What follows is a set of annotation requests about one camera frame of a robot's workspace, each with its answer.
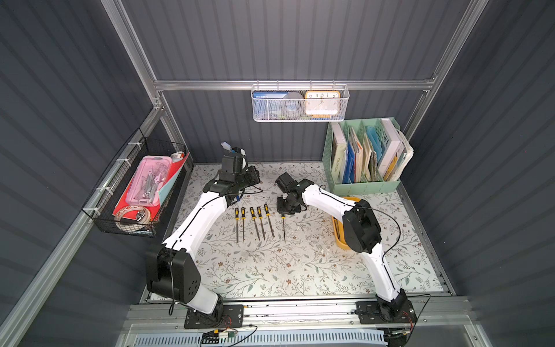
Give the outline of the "file tool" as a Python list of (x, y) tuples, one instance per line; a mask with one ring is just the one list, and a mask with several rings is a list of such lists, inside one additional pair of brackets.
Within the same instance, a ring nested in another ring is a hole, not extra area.
[(264, 231), (264, 224), (263, 224), (263, 216), (262, 216), (262, 209), (259, 207), (257, 207), (257, 215), (258, 218), (260, 220), (260, 226), (261, 226), (261, 230), (262, 230), (262, 238), (263, 240), (266, 240), (266, 235), (265, 235), (265, 231)]
[(246, 220), (246, 209), (245, 207), (241, 208), (241, 236), (242, 241), (245, 242), (245, 220)]
[(255, 214), (255, 211), (254, 211), (253, 207), (250, 207), (249, 210), (250, 210), (251, 219), (252, 219), (255, 231), (256, 231), (257, 239), (260, 241), (260, 232), (259, 232), (258, 226), (257, 226), (257, 216)]
[(270, 209), (269, 209), (267, 203), (264, 204), (264, 213), (267, 217), (268, 225), (270, 227), (270, 233), (271, 233), (272, 237), (275, 238), (275, 232), (274, 232), (273, 224), (272, 224), (272, 221), (271, 221)]
[(286, 216), (283, 213), (281, 214), (281, 221), (282, 221), (283, 242), (286, 243)]
[(238, 229), (238, 223), (239, 223), (239, 209), (235, 208), (234, 210), (234, 214), (235, 214), (235, 221), (236, 221), (236, 243), (239, 243), (239, 229)]

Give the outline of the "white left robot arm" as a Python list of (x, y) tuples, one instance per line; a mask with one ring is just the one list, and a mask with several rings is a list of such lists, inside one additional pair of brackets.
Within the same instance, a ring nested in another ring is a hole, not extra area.
[(202, 285), (195, 256), (215, 221), (260, 183), (260, 172), (248, 164), (245, 150), (234, 147), (223, 156), (221, 170), (203, 187), (197, 204), (162, 244), (147, 252), (146, 283), (164, 296), (206, 315), (219, 315), (221, 297)]

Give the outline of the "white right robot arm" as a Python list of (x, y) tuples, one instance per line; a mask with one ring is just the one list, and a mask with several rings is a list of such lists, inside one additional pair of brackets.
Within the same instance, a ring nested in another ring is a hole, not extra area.
[(296, 181), (288, 173), (280, 175), (276, 185), (283, 193), (277, 199), (277, 211), (283, 215), (300, 213), (314, 207), (341, 222), (345, 243), (363, 258), (374, 282), (382, 315), (397, 315), (408, 302), (406, 292), (395, 280), (385, 258), (381, 226), (371, 205), (365, 201), (347, 200), (321, 188), (309, 179)]

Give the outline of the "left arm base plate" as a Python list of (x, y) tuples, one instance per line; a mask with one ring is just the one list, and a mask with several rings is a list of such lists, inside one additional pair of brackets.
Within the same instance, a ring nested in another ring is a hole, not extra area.
[(184, 321), (184, 329), (226, 329), (241, 328), (245, 307), (240, 304), (217, 305), (212, 314), (189, 309)]

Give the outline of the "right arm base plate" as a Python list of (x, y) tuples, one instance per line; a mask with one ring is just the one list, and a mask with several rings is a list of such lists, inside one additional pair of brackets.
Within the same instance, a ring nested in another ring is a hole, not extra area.
[(378, 301), (356, 303), (354, 314), (362, 325), (409, 324), (418, 322), (417, 314), (410, 301), (399, 307), (389, 307)]

